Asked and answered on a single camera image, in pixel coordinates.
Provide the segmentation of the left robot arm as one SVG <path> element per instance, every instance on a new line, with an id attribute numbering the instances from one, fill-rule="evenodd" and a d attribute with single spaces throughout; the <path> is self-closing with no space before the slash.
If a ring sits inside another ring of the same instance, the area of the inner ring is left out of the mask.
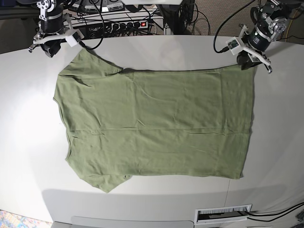
<path id="1" fill-rule="evenodd" d="M 263 5 L 250 10 L 254 24 L 252 31 L 248 30 L 247 25 L 241 24 L 239 36 L 226 42 L 231 53 L 237 56 L 237 64 L 242 70 L 263 64 L 268 73 L 272 72 L 265 51 L 284 32 L 292 10 L 301 4 L 301 0 L 267 0 Z"/>

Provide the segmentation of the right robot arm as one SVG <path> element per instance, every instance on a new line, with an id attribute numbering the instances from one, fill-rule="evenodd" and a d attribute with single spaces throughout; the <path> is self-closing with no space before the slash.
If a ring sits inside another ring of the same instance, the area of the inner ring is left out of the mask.
<path id="1" fill-rule="evenodd" d="M 79 44 L 84 35 L 79 29 L 73 28 L 71 18 L 64 10 L 70 8 L 74 0 L 37 0 L 40 10 L 38 31 L 33 37 L 29 52 L 41 47 L 45 54 L 52 58 L 61 49 L 61 42 L 66 41 L 70 47 Z"/>

